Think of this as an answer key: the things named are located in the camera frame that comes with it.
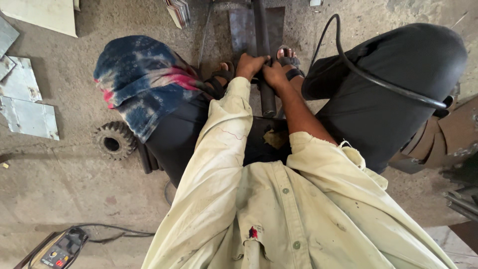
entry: gear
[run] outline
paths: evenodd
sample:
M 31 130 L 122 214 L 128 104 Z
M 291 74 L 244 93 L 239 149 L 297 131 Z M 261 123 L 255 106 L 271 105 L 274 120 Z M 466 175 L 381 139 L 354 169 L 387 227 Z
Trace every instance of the gear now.
M 93 143 L 109 159 L 121 161 L 136 149 L 133 132 L 124 122 L 110 122 L 98 128 L 92 136 Z

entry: shirt sleeve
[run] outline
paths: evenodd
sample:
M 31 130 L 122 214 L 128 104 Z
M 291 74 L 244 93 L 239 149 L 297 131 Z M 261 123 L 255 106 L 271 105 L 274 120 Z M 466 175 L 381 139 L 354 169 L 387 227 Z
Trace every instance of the shirt sleeve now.
M 212 100 L 208 120 L 181 178 L 173 205 L 151 243 L 143 269 L 202 268 L 236 215 L 236 192 L 252 126 L 250 83 L 235 78 Z
M 436 242 L 385 192 L 386 180 L 359 152 L 305 132 L 290 135 L 287 166 L 317 186 L 397 269 L 456 268 Z

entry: person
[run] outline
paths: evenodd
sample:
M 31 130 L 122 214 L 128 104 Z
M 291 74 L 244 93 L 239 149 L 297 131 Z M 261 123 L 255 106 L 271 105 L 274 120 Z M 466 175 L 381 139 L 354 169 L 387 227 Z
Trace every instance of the person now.
M 436 100 L 467 58 L 456 33 L 430 24 L 395 29 L 346 55 Z M 178 184 L 142 268 L 456 268 L 377 174 L 433 110 L 351 73 L 337 56 L 318 60 L 305 78 L 291 49 L 276 57 L 268 67 L 270 57 L 243 54 L 234 79 L 219 72 L 203 83 L 149 37 L 106 45 L 97 87 Z M 285 164 L 246 162 L 256 122 L 250 81 L 260 70 L 284 108 Z M 326 98 L 316 115 L 304 103 Z

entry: tie-dye cloth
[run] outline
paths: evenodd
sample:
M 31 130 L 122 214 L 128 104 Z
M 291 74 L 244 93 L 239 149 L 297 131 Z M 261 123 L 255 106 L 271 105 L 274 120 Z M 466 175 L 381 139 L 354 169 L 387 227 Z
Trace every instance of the tie-dye cloth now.
M 93 78 L 108 108 L 118 110 L 143 143 L 164 116 L 206 87 L 176 52 L 144 35 L 109 42 Z

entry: black pants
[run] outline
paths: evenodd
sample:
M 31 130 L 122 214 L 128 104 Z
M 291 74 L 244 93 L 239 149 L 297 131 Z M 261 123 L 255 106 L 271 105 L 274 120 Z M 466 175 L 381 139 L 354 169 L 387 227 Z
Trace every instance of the black pants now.
M 424 23 L 381 34 L 346 55 L 379 78 L 438 101 L 456 85 L 467 59 L 457 33 Z M 338 143 L 347 140 L 377 173 L 383 172 L 388 160 L 434 112 L 351 72 L 339 56 L 315 62 L 302 85 L 302 95 L 306 100 L 330 99 L 316 117 Z M 208 107 L 203 96 L 183 104 L 160 122 L 146 142 L 175 186 L 194 152 Z M 244 165 L 285 161 L 289 145 L 279 151 L 261 146 L 262 135 L 271 126 L 286 128 L 282 120 L 254 118 Z

